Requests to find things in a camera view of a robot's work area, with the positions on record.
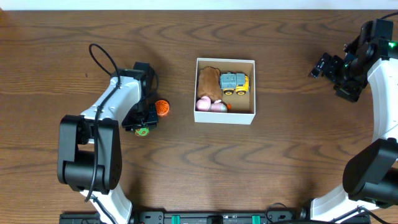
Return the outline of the green patterned ball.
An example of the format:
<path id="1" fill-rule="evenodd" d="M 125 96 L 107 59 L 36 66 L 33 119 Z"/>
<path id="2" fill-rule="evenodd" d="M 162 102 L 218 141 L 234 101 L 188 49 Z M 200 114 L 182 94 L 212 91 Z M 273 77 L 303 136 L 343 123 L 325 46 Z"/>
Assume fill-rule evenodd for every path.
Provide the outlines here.
<path id="1" fill-rule="evenodd" d="M 134 130 L 134 134 L 136 136 L 144 137 L 147 136 L 150 132 L 149 128 L 138 128 Z"/>

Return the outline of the pink white duck toy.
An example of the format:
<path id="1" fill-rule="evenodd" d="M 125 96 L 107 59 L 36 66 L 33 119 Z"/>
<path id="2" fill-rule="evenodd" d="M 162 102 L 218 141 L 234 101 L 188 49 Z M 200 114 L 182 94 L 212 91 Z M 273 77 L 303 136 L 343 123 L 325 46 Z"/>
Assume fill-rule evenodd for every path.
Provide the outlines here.
<path id="1" fill-rule="evenodd" d="M 227 113 L 231 105 L 225 104 L 222 100 L 212 101 L 210 97 L 203 96 L 196 102 L 195 109 L 202 112 Z"/>

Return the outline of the brown plush toy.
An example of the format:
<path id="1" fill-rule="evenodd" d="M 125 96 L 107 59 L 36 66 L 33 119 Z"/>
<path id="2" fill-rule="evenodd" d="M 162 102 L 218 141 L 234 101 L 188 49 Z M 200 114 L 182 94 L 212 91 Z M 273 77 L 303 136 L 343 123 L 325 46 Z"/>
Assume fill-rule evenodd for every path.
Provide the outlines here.
<path id="1" fill-rule="evenodd" d="M 220 87 L 220 71 L 217 68 L 205 67 L 198 75 L 197 96 L 207 96 L 211 101 L 221 100 L 223 92 Z"/>

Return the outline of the yellow grey toy truck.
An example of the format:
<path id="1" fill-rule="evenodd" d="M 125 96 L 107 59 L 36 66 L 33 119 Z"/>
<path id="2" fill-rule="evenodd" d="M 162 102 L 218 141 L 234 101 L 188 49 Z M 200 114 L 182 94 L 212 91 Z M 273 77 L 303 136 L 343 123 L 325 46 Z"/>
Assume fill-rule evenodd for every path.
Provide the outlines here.
<path id="1" fill-rule="evenodd" d="M 249 92 L 249 77 L 244 73 L 221 74 L 220 88 L 225 95 L 245 95 Z"/>

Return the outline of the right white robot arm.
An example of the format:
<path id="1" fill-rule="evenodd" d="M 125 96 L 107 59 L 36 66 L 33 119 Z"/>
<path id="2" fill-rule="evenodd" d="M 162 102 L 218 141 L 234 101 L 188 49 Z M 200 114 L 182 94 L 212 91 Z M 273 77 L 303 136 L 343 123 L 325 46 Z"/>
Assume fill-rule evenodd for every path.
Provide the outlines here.
<path id="1" fill-rule="evenodd" d="M 362 69 L 373 96 L 372 143 L 346 165 L 341 185 L 310 202 L 307 218 L 343 222 L 361 212 L 397 205 L 397 55 L 346 62 L 349 72 Z"/>

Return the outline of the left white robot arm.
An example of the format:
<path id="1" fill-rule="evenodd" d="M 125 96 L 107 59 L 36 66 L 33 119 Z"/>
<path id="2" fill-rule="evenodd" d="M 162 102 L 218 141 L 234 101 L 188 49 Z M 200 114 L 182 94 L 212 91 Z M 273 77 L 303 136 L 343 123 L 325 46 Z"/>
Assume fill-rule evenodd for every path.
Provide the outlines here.
<path id="1" fill-rule="evenodd" d="M 133 204 L 119 180 L 123 160 L 119 130 L 149 131 L 159 122 L 148 63 L 132 69 L 117 69 L 100 98 L 79 115 L 66 115 L 60 122 L 58 181 L 81 193 L 96 213 L 64 213 L 60 223 L 133 223 Z"/>

